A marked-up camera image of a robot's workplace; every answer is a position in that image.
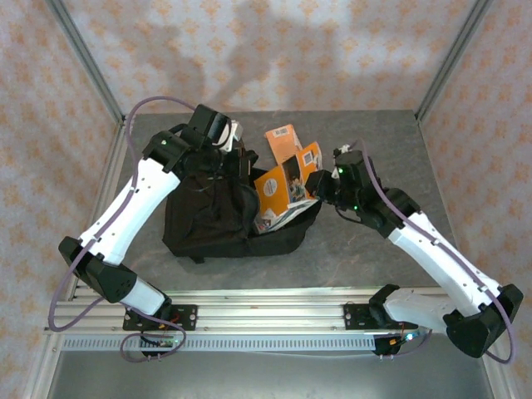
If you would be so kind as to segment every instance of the orange box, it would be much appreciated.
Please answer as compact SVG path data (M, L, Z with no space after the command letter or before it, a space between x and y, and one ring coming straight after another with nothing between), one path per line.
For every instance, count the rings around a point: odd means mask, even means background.
M287 211L291 204L312 200L305 190L305 183L312 172L321 169L321 165L322 153L318 143L313 142L256 179L261 217L274 219Z
M281 165L285 160L303 149L292 125L267 131L264 136L268 139L277 165Z

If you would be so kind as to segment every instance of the black backpack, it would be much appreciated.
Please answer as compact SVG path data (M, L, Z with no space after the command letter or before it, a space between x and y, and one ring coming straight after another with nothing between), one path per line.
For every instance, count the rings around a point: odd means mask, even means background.
M256 161L251 157L251 165ZM317 202L277 231L257 234L254 219L259 196L253 182L266 170L250 168L249 182L239 178L185 178L168 195L163 243L197 264L204 258L242 258L293 252L321 209Z

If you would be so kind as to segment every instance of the patterned wallpaper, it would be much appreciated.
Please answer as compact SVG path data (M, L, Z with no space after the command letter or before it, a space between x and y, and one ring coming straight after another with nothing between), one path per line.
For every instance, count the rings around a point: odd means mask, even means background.
M423 126L460 249L525 302L514 371L532 392L532 2L493 2Z
M0 2L0 21L0 397L17 399L115 124L44 1Z
M124 111L415 109L474 0L66 0ZM144 112L175 111L154 104Z

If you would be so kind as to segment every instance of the gray floor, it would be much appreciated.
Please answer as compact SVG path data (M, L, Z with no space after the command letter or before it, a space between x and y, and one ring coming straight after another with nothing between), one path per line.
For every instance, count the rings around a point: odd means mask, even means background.
M481 361L446 337L433 337L418 353L392 362L367 355L182 352L132 364L118 352L64 352L57 370L49 399L493 397Z
M362 137L383 184L405 190L447 237L451 229L411 111L245 112L230 115L244 127L246 147L259 154L258 166L275 166L264 132L292 123L303 145L316 140L325 168L333 149ZM187 122L188 115L142 115L134 142L141 151L158 131ZM119 183L131 176L126 159ZM432 286L434 281L412 259L366 227L340 219L324 205L301 247L268 258L208 259L195 265L174 257L161 241L165 203L153 213L126 255L125 265L163 290L231 288L367 287L396 283Z

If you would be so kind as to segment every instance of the black bracket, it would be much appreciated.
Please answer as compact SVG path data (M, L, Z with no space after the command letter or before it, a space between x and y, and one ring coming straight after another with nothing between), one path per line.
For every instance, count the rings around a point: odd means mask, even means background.
M346 303L343 305L343 321L346 330L418 329L417 324L404 323L404 326L402 326L401 323L396 321L392 321L386 326L380 325L370 313L368 303Z
M198 321L198 306L197 305L171 305L170 306L170 321L175 320L175 324L182 327L185 331L194 331L196 329L196 323ZM124 324L122 325L124 331L167 331L175 330L173 327L163 324L163 328L160 328L160 324L152 322L132 310L126 310L124 316Z

